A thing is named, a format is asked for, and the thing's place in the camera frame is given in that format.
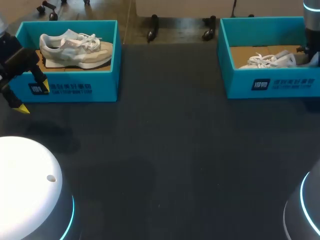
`small hole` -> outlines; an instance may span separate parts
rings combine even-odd
[[[54,176],[52,176],[52,175],[46,176],[46,179],[47,179],[48,181],[52,182],[52,183],[54,183],[55,181],[57,181],[57,179],[56,179]]]

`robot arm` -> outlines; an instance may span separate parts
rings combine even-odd
[[[320,52],[320,1],[303,0],[304,24],[307,40],[305,52],[309,55],[309,60]]]
[[[48,93],[50,91],[48,79],[37,66],[39,57],[36,52],[22,47],[18,39],[7,33],[6,29],[7,24],[0,15],[0,93],[11,108],[29,114],[26,106],[10,89],[9,82],[16,76],[31,71],[42,91]]]

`shoelace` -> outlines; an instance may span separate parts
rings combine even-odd
[[[83,40],[78,46],[84,46],[84,49],[89,49],[90,51],[97,50],[100,47],[100,37],[96,37],[95,34],[87,35],[85,33],[79,33],[79,37],[83,36]]]
[[[275,62],[272,62],[269,60],[275,55],[262,56],[259,53],[256,53],[256,54],[258,54],[258,56],[252,56],[249,58],[248,60],[249,65],[258,65],[261,68],[268,68],[270,65],[277,66]]]

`white dome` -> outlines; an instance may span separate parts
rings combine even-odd
[[[40,143],[0,137],[0,240],[20,240],[54,209],[62,188],[55,156]]]

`black tabletop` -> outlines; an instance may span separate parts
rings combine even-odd
[[[124,46],[115,103],[0,107],[1,136],[58,159],[84,240],[284,240],[286,200],[320,156],[319,113],[228,100],[212,42]]]

